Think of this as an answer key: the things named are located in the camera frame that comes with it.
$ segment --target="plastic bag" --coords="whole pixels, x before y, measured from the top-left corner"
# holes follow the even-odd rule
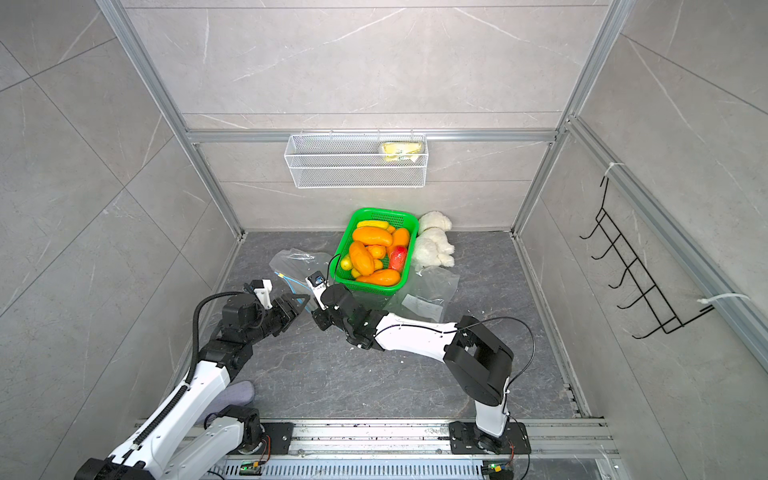
[[[331,255],[329,253],[307,253],[292,248],[277,252],[270,260],[270,268],[274,270],[277,276],[285,280],[292,292],[310,296],[306,311],[311,313],[318,305],[312,291],[306,285],[306,278],[318,270],[325,276],[330,260]]]
[[[458,288],[459,276],[440,266],[419,272],[413,267],[408,282],[389,299],[384,310],[402,317],[441,323],[445,308]]]

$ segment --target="wall tile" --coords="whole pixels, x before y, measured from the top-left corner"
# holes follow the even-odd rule
[[[358,208],[380,207],[420,216],[440,210],[459,230],[508,230],[528,191],[527,181],[428,182],[423,188],[299,189],[293,183],[223,182],[247,229],[343,230]]]
[[[123,192],[3,314],[0,448],[9,478],[42,473],[176,255]]]
[[[8,49],[0,45],[0,90],[10,87],[28,76]]]
[[[603,6],[129,11],[188,114],[560,111],[604,13]]]
[[[208,190],[175,140],[169,141],[126,188],[179,249],[210,202]]]
[[[237,128],[555,128],[560,111],[512,114],[185,114],[191,129]]]
[[[284,143],[203,144],[223,182],[290,182]],[[432,142],[428,181],[532,180],[545,142]]]
[[[638,0],[624,34],[764,111],[768,3]]]
[[[3,2],[0,41],[32,75],[113,37],[94,0]]]
[[[123,184],[172,136],[117,39],[35,80]]]
[[[608,247],[605,235],[598,232],[590,240],[578,238],[594,226],[603,193],[598,186],[602,175],[587,151],[569,141],[542,198],[587,276],[673,453],[688,478],[759,478],[768,468],[768,449],[761,442],[768,428],[768,415],[763,412],[768,396],[765,372],[717,313],[708,313],[670,335],[659,332],[647,339],[632,338],[657,326],[651,311],[642,301],[628,310],[618,309],[617,305],[637,298],[637,288],[630,279],[618,289],[608,286],[618,283],[622,274],[615,252],[603,260],[590,258]],[[702,294],[693,281],[613,187],[605,204],[680,318],[687,321],[696,316],[701,308],[696,299]],[[628,253],[624,245],[621,250]],[[671,318],[660,296],[650,300],[660,316]],[[720,453],[716,458],[711,455],[714,451]]]
[[[583,117],[768,313],[768,115],[622,37]]]
[[[632,477],[686,478],[600,303],[543,202],[536,204],[522,240],[590,413],[606,418]]]
[[[410,7],[406,0],[123,0],[125,8],[359,8]],[[421,0],[420,7],[512,7],[544,5],[585,5],[584,0]],[[597,0],[589,5],[609,5]]]
[[[200,148],[220,182],[293,182],[283,156],[285,142],[201,144]]]
[[[546,142],[435,142],[429,181],[533,180]]]
[[[121,185],[33,80],[0,92],[0,144],[1,313]]]
[[[194,269],[209,287],[215,288],[224,264],[234,247],[235,239],[219,208],[210,202],[189,240],[181,249]]]
[[[75,418],[44,478],[72,478],[105,458],[160,404],[190,339],[190,318],[210,288],[181,255],[147,303]]]

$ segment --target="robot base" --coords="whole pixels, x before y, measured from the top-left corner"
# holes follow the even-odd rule
[[[531,453],[531,443],[528,441],[528,431],[522,423],[509,422],[504,434],[499,439],[492,439],[480,432],[474,422],[452,422],[449,425],[451,433],[451,453],[453,455],[484,455],[485,450],[478,447],[478,438],[483,435],[486,441],[495,441],[495,453],[510,455],[510,443],[515,447],[515,455]]]

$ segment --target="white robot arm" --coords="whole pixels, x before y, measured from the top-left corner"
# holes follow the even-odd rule
[[[366,310],[342,284],[326,287],[320,272],[306,279],[320,308],[313,312],[321,330],[331,325],[346,333],[348,342],[362,349],[402,350],[428,356],[447,365],[467,395],[475,400],[477,428],[493,448],[504,433],[512,351],[476,318],[428,323],[394,313]]]
[[[427,323],[380,310],[366,310],[342,284],[326,288],[320,272],[306,279],[318,301],[313,311],[321,330],[337,326],[361,349],[402,350],[443,362],[475,400],[474,442],[498,450],[507,424],[507,388],[512,351],[477,319]],[[205,434],[177,451],[184,436],[253,355],[253,344],[278,336],[304,310],[310,296],[284,294],[270,301],[269,280],[254,280],[245,293],[216,293],[201,301],[193,318],[193,358],[187,378],[131,437],[106,459],[89,459],[75,480],[198,480],[228,452],[265,448],[256,409],[228,406]],[[207,302],[230,296],[222,309],[219,335],[198,349],[200,311]]]

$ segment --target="white stuffed animal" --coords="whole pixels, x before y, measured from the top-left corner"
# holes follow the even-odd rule
[[[411,257],[415,268],[421,270],[428,266],[453,266],[453,257],[440,253],[435,242],[429,238],[416,237]]]
[[[450,219],[438,211],[427,212],[419,218],[419,235],[428,228],[438,227],[439,229],[447,232],[451,230],[453,224]]]
[[[417,270],[427,266],[454,266],[451,254],[455,248],[448,243],[445,235],[451,227],[451,221],[437,211],[424,214],[419,219],[419,236],[416,237],[412,256]]]
[[[445,255],[452,255],[455,252],[453,245],[448,243],[448,237],[445,235],[445,231],[438,227],[432,227],[424,230],[419,238],[429,238],[437,245],[438,253],[444,253]]]

